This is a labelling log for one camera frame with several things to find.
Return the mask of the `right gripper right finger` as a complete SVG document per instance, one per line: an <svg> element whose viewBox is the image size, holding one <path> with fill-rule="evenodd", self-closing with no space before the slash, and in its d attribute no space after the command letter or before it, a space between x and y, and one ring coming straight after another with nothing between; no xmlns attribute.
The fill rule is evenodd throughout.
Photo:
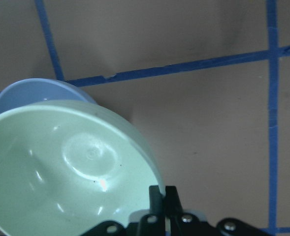
<svg viewBox="0 0 290 236"><path fill-rule="evenodd" d="M236 218L225 218L216 226L184 211L175 186L165 187L165 214L172 236L266 236L268 233Z"/></svg>

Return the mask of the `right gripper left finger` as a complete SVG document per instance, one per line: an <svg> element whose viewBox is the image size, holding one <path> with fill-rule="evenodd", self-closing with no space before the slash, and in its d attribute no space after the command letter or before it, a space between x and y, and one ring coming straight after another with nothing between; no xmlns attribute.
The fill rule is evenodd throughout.
<svg viewBox="0 0 290 236"><path fill-rule="evenodd" d="M84 236L164 236L165 214L163 197L158 186L149 187L149 213L143 215L138 222L131 222L126 227L113 220L103 221L89 229Z"/></svg>

